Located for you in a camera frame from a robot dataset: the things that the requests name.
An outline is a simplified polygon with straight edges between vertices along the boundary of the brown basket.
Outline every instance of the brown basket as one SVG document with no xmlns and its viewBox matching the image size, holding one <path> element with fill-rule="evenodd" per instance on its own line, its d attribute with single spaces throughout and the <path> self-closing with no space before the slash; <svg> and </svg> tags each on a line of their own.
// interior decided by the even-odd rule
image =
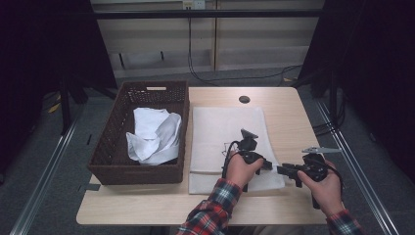
<svg viewBox="0 0 415 235">
<path fill-rule="evenodd" d="M 160 165 L 140 165 L 128 157 L 126 132 L 134 133 L 136 108 L 167 109 L 181 116 L 178 158 Z M 88 164 L 104 185 L 165 184 L 183 180 L 189 117 L 187 81 L 124 82 Z"/>
</svg>

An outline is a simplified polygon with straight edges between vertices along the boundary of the floor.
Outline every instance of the floor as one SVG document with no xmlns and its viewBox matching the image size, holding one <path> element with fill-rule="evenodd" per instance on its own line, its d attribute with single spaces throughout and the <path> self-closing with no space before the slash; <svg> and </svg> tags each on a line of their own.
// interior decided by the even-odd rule
<svg viewBox="0 0 415 235">
<path fill-rule="evenodd" d="M 198 78 L 188 72 L 185 53 L 171 52 L 171 55 L 176 55 L 176 59 L 184 60 L 178 60 L 177 63 L 181 66 L 173 66 L 173 69 L 161 70 L 158 68 L 160 65 L 152 63 L 165 62 L 156 56 L 159 52 L 151 57 L 153 59 L 149 59 L 149 55 L 145 57 L 147 65 L 152 67 L 143 66 L 145 63 L 139 57 L 135 58 L 136 68 L 133 70 L 123 70 L 119 65 L 113 65 L 119 84 L 125 80 L 183 78 L 188 79 L 191 86 L 211 86 L 212 84 L 207 84 L 207 79 L 222 78 L 213 84 L 290 86 L 300 71 L 300 67 L 294 66 L 301 64 L 301 50 L 298 54 L 292 52 L 295 56 L 290 51 L 280 53 L 282 58 L 284 55 L 288 55 L 285 58 L 296 58 L 284 65 L 278 64 L 278 60 L 283 61 L 282 59 L 272 59 L 273 54 L 269 53 L 268 59 L 264 60 L 269 62 L 268 64 L 275 63 L 274 67 L 264 68 L 252 63 L 246 63 L 243 67 L 232 65 L 232 61 L 236 60 L 230 59 L 229 63 L 225 64 L 229 70 L 222 71 L 211 71 L 210 66 L 206 64 L 208 60 L 204 57 L 207 53 L 195 52 L 195 55 L 201 55 L 199 61 L 194 64 Z M 250 58 L 252 53 L 244 52 L 242 55 L 248 55 L 247 58 Z M 76 213 L 91 176 L 86 165 L 113 103 L 108 97 L 94 90 L 86 89 L 86 92 L 89 95 L 86 104 L 77 105 L 71 102 L 70 109 L 75 125 L 66 136 L 61 136 L 61 110 L 48 113 L 48 108 L 55 102 L 56 96 L 44 100 L 44 110 L 36 128 L 9 167 L 6 182 L 0 187 L 0 234 L 158 233 L 155 230 L 151 231 L 151 227 L 83 226 L 76 223 Z M 328 104 L 328 96 L 320 99 L 311 97 L 307 85 L 299 88 L 298 92 L 311 125 L 317 126 L 327 122 L 325 107 Z M 327 133 L 317 136 L 317 139 L 321 146 L 327 148 L 337 148 L 340 145 L 345 147 L 347 144 L 347 156 L 326 156 L 338 166 L 345 179 L 346 207 L 356 216 L 368 234 L 412 234 L 415 224 L 408 221 L 415 221 L 415 186 L 392 163 L 387 150 L 376 141 L 376 136 L 373 136 L 351 104 L 346 103 L 345 113 L 345 121 L 335 135 Z M 316 134 L 321 134 L 326 132 L 327 128 L 315 130 Z M 52 166 L 53 170 L 45 170 L 48 166 Z M 39 189 L 37 185 L 41 184 L 44 187 Z M 309 225 L 305 226 L 305 234 L 328 232 L 325 225 Z"/>
</svg>

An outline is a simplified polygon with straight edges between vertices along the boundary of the gray floor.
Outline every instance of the gray floor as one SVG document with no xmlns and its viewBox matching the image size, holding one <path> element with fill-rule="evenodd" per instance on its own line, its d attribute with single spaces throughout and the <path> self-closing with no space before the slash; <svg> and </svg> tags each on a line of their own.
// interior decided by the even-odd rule
<svg viewBox="0 0 415 235">
<path fill-rule="evenodd" d="M 198 75 L 201 79 L 256 77 L 216 81 L 215 84 L 220 86 L 290 86 L 290 81 L 281 81 L 281 79 L 296 77 L 300 68 L 287 71 L 284 75 L 259 78 L 281 71 L 282 68 L 204 71 L 198 72 Z M 119 78 L 117 81 L 121 83 L 125 80 L 143 79 L 188 79 L 191 86 L 208 85 L 195 79 L 189 73 Z M 75 114 L 79 114 L 76 128 L 58 164 L 56 174 L 53 175 L 50 187 L 46 191 L 45 197 L 41 199 L 40 208 L 35 211 L 35 217 L 29 222 L 27 233 L 149 234 L 149 227 L 83 226 L 76 223 L 76 213 L 83 197 L 83 191 L 80 188 L 87 184 L 91 176 L 86 165 L 113 103 L 109 98 L 93 90 L 87 89 L 87 93 L 89 94 L 87 104 L 83 106 L 71 105 L 72 116 L 75 118 Z M 309 87 L 301 87 L 299 94 L 311 124 L 323 123 L 324 119 L 316 106 L 316 100 L 310 96 Z M 327 100 L 326 96 L 318 101 L 327 103 Z M 49 107 L 53 102 L 53 98 L 45 100 L 44 107 Z M 9 168 L 6 183 L 0 187 L 0 234 L 9 234 L 13 229 L 45 166 L 54 154 L 55 147 L 61 137 L 61 129 L 61 110 L 52 114 L 48 114 L 46 109 L 42 111 L 36 128 Z M 399 233 L 412 234 L 415 230 L 415 224 L 410 221 L 415 221 L 415 186 L 394 166 L 383 146 L 373 141 L 370 129 L 360 120 L 350 104 L 346 105 L 346 120 L 341 127 L 341 132 Z M 337 147 L 330 134 L 319 136 L 318 141 L 324 147 Z M 357 217 L 368 234 L 383 234 L 383 228 L 373 214 L 373 209 L 369 206 L 365 196 L 361 193 L 344 157 L 340 154 L 327 155 L 326 157 L 338 166 L 344 176 L 346 207 Z M 305 231 L 306 234 L 328 234 L 324 225 L 305 226 Z"/>
</svg>

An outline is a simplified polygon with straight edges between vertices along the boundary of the table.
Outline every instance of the table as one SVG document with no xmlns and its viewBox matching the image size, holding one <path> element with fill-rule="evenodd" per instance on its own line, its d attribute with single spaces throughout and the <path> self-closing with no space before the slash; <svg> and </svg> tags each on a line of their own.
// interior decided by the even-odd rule
<svg viewBox="0 0 415 235">
<path fill-rule="evenodd" d="M 76 220 L 85 225 L 178 225 L 206 195 L 188 194 L 193 107 L 262 107 L 269 140 L 278 162 L 303 164 L 301 150 L 319 146 L 296 89 L 288 87 L 190 87 L 184 179 L 179 184 L 102 185 L 86 191 Z M 248 96 L 248 104 L 239 102 Z M 99 184 L 92 175 L 90 183 Z M 309 189 L 286 187 L 246 193 L 230 225 L 324 224 L 324 214 L 311 204 Z"/>
</svg>

